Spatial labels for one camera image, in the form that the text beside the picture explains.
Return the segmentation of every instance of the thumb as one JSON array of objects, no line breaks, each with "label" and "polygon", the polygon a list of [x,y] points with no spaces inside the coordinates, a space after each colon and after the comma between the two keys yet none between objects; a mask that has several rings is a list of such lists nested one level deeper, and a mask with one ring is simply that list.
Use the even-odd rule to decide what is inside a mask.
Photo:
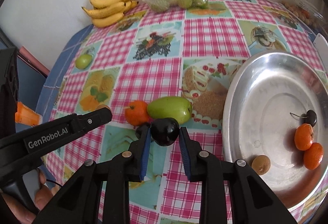
[{"label": "thumb", "polygon": [[15,198],[2,193],[2,197],[7,203],[8,207],[22,224],[31,224],[35,219],[35,215],[28,211],[21,203],[19,203]]},{"label": "thumb", "polygon": [[41,185],[41,189],[35,194],[35,205],[39,210],[42,210],[46,204],[49,203],[53,197],[49,188],[45,185]]}]

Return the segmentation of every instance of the orange plastic cup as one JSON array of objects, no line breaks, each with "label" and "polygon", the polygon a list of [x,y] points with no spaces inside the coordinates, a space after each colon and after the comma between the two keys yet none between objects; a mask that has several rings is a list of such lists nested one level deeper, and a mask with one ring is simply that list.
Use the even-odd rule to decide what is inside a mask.
[{"label": "orange plastic cup", "polygon": [[42,116],[25,106],[22,102],[17,102],[15,122],[28,126],[36,126],[42,123]]}]

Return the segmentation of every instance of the oval metal plate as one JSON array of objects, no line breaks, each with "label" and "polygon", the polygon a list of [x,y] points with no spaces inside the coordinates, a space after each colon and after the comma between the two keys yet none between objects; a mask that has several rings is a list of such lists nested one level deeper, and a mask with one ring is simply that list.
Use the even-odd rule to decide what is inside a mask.
[{"label": "oval metal plate", "polygon": [[236,73],[223,113],[223,151],[226,161],[257,155],[271,160],[261,176],[289,210],[304,203],[323,180],[328,167],[324,156],[315,170],[303,166],[303,152],[294,144],[297,115],[312,109],[318,121],[314,142],[328,151],[328,95],[314,70],[286,52],[265,52],[249,58]]}]

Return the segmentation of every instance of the brown round fruit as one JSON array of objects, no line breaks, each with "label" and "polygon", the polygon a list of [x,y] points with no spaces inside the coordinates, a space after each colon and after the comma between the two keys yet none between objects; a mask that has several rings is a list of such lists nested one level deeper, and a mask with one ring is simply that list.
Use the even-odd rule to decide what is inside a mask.
[{"label": "brown round fruit", "polygon": [[314,170],[322,161],[323,158],[323,147],[319,143],[313,143],[311,147],[304,152],[303,161],[304,166],[308,170]]},{"label": "brown round fruit", "polygon": [[266,155],[257,156],[252,162],[252,169],[258,175],[264,175],[270,169],[271,161]]},{"label": "brown round fruit", "polygon": [[294,135],[295,146],[298,150],[308,150],[313,143],[313,129],[308,123],[303,123],[296,129]]}]

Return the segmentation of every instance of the bunch of bananas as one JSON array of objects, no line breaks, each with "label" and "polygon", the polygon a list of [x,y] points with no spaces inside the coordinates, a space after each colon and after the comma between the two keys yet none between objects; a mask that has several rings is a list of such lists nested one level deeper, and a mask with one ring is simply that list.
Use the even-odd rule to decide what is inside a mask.
[{"label": "bunch of bananas", "polygon": [[124,17],[124,14],[138,5],[135,0],[90,0],[93,10],[82,9],[91,17],[94,26],[110,26]]}]

